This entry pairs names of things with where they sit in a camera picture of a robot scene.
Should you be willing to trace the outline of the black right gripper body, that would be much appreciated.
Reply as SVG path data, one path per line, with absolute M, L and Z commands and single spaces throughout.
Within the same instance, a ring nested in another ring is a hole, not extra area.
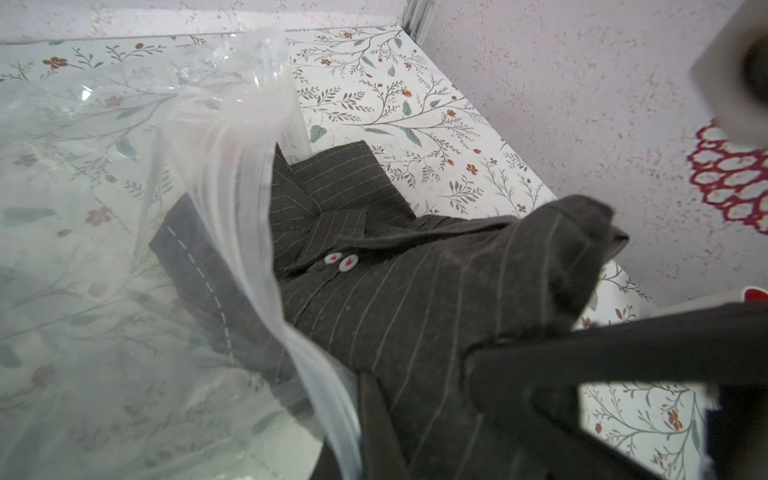
M 767 479 L 767 388 L 721 386 L 706 447 L 706 479 Z

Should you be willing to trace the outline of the dark grey striped shirt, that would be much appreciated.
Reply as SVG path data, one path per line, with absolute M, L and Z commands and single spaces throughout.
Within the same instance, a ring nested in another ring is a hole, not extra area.
M 419 216 L 364 142 L 272 167 L 271 266 L 287 323 L 371 375 L 394 451 L 368 479 L 573 479 L 477 411 L 477 347 L 568 333 L 627 244 L 607 205 L 567 196 L 523 217 Z

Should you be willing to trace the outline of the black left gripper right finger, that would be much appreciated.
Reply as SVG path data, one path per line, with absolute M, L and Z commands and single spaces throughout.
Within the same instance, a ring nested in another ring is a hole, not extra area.
M 379 383 L 369 372 L 358 375 L 361 457 L 365 480 L 410 479 Z

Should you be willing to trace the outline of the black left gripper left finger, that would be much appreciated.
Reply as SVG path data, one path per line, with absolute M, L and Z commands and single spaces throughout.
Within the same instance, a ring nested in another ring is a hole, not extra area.
M 310 480 L 342 480 L 343 476 L 336 457 L 327 442 L 324 442 Z

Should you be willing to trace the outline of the clear plastic vacuum bag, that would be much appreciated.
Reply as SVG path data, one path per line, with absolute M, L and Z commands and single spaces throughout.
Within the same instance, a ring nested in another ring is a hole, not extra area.
M 278 290 L 276 151 L 311 152 L 278 29 L 2 48 L 3 478 L 362 475 Z

